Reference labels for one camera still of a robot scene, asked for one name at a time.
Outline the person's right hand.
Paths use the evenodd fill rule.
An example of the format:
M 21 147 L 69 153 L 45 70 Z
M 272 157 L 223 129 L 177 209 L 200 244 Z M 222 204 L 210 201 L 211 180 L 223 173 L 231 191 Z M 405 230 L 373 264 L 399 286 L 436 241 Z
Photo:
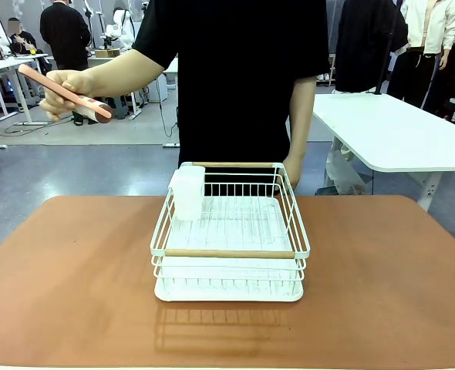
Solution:
M 76 95 L 91 97 L 93 94 L 92 79 L 83 71 L 55 70 L 48 72 L 46 77 Z M 73 102 L 47 88 L 45 88 L 45 98 L 40 102 L 39 106 L 47 112 L 52 121 L 60 120 L 61 115 L 71 112 L 75 108 Z

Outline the person's left hand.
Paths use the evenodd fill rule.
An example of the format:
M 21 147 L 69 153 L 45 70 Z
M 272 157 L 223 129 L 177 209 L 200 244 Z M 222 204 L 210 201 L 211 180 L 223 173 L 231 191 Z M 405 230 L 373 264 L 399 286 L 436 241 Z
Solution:
M 287 176 L 289 178 L 289 183 L 293 190 L 298 186 L 298 183 L 302 175 L 304 157 L 298 154 L 289 154 L 283 161 Z

